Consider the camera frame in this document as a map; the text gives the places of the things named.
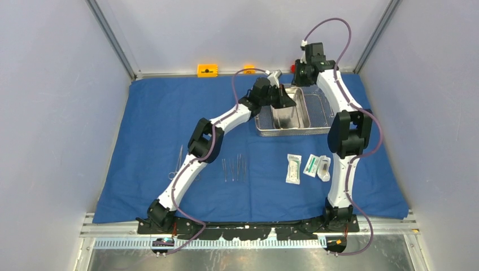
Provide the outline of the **stainless steel tray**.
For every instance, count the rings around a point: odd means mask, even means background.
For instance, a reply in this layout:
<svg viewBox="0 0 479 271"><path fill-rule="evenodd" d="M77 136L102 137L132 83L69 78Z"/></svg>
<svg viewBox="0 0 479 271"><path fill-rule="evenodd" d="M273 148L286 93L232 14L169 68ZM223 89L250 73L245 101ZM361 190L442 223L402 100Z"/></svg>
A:
<svg viewBox="0 0 479 271"><path fill-rule="evenodd" d="M275 109L272 106L272 123L275 129L303 129L310 128L311 121L307 111L306 99L303 90L299 87L285 88L287 95L296 103L295 107Z"/></svg>

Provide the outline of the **metal mesh instrument basket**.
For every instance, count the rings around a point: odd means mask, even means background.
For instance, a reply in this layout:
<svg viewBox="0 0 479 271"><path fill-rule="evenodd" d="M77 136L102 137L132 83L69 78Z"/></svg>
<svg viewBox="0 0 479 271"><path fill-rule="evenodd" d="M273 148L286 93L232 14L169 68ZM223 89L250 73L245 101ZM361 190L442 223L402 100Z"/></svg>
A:
<svg viewBox="0 0 479 271"><path fill-rule="evenodd" d="M324 93L316 85L299 88L303 90L306 99L311 127L303 129L275 129L272 123L271 108L263 107L261 112L255 117L256 131L260 136L307 136L327 134L329 132L334 119L334 112Z"/></svg>

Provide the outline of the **green white sterile packet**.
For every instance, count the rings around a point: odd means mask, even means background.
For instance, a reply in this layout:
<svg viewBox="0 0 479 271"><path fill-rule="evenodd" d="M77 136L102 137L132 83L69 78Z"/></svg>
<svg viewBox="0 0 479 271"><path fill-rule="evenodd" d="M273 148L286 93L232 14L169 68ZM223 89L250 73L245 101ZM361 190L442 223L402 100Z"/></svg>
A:
<svg viewBox="0 0 479 271"><path fill-rule="evenodd" d="M303 170L303 173L310 177L316 177L319 163L320 163L320 157L310 154L306 162L306 166Z"/></svg>

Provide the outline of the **thin steel tweezers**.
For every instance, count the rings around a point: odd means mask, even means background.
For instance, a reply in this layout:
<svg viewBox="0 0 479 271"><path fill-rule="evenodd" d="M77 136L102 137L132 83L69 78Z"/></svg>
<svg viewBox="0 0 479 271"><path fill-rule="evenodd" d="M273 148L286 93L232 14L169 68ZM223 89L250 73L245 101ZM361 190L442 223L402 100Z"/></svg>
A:
<svg viewBox="0 0 479 271"><path fill-rule="evenodd" d="M237 154L237 160L236 160L236 180L239 181L240 180L240 174L241 174L241 158L242 158L242 155L241 154Z"/></svg>
<svg viewBox="0 0 479 271"><path fill-rule="evenodd" d="M235 180L235 162L234 159L229 159L229 169L231 173L232 182Z"/></svg>
<svg viewBox="0 0 479 271"><path fill-rule="evenodd" d="M242 167L242 181L246 182L247 180L247 157L241 155L241 167Z"/></svg>

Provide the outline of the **clear syringe packet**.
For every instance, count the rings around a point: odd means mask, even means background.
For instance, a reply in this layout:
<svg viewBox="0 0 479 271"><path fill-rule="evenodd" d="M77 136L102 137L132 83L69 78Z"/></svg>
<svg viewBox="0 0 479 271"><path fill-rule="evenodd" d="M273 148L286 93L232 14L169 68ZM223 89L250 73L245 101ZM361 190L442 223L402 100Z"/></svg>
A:
<svg viewBox="0 0 479 271"><path fill-rule="evenodd" d="M326 155L321 155L319 157L319 166L318 166L316 174L318 178L321 179L323 182L330 181L330 173L329 173L330 163L331 163L331 159L327 157Z"/></svg>

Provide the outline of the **steel surgical forceps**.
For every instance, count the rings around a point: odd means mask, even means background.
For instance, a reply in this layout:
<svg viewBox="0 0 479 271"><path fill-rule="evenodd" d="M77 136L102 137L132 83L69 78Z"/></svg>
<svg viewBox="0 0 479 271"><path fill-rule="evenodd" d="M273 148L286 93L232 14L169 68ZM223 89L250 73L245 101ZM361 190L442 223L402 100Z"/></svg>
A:
<svg viewBox="0 0 479 271"><path fill-rule="evenodd" d="M177 158L177 162L176 162L175 168L174 168L174 170L172 170L172 171L169 172L169 174L168 174L168 178L169 178L170 180L173 180L174 177L176 176L176 174L178 173L178 171L181 169L181 166L182 166L182 157L183 157L183 148L184 148L184 145L181 145L180 150L179 150L179 152L178 152L178 158Z"/></svg>

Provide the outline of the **blue surgical drape cloth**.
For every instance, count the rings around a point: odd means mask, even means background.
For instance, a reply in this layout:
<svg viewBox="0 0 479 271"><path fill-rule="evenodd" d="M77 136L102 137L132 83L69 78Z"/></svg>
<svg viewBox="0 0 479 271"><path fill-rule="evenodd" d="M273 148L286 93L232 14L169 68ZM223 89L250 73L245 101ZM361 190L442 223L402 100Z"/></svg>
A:
<svg viewBox="0 0 479 271"><path fill-rule="evenodd" d="M201 118L231 109L234 93L244 95L256 77L148 78L133 82L106 183L93 221L111 223L146 217L149 205L170 183L178 152ZM261 137L251 120L229 132L218 158L201 171L180 203L180 216L211 222L291 221L320 216L329 182L305 174L286 183L287 155L329 155L327 136ZM236 180L237 154L247 157L247 180ZM224 181L222 159L228 180ZM229 159L235 162L232 182Z"/></svg>

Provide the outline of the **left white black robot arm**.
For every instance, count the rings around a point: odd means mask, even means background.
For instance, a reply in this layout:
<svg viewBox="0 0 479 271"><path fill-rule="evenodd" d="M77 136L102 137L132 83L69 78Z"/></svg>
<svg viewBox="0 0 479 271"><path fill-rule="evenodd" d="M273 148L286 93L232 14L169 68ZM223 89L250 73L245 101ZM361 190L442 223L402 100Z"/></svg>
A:
<svg viewBox="0 0 479 271"><path fill-rule="evenodd" d="M266 106L283 109L296 106L279 82L280 71L267 77L257 78L249 92L237 104L213 119L198 121L188 142L188 154L168 187L155 199L147 210L147 220L158 233L168 233L173 227L180 202L197 175L218 157L224 136L261 112Z"/></svg>

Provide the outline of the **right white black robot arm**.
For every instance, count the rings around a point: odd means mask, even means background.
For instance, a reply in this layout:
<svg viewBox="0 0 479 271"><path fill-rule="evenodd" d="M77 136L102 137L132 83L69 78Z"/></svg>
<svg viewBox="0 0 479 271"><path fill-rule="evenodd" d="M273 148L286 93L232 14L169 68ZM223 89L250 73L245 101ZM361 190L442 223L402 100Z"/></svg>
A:
<svg viewBox="0 0 479 271"><path fill-rule="evenodd" d="M369 145L372 118L369 111L355 103L343 82L337 63L327 60L321 42L301 42L303 55L295 61L292 84L316 85L326 96L335 114L328 132L328 147L333 154L331 188L325 201L322 222L329 231L338 231L351 222L350 201L359 156Z"/></svg>

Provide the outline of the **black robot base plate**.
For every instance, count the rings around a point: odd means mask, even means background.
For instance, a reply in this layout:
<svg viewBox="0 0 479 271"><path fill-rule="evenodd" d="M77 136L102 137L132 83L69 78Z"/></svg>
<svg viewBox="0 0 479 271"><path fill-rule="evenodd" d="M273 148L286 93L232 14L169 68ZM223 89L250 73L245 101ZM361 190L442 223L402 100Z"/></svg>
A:
<svg viewBox="0 0 479 271"><path fill-rule="evenodd" d="M224 238L232 241L238 238L241 241L265 240L275 235L279 241L296 241L316 239L318 233L331 233L343 236L345 232L357 233L360 231L357 217L354 215L348 225L324 223L322 216L279 222L206 222L203 231L202 225L188 218L174 217L166 227L153 223L149 218L136 218L138 234L173 234L180 240L191 239L196 233L199 240L216 241Z"/></svg>

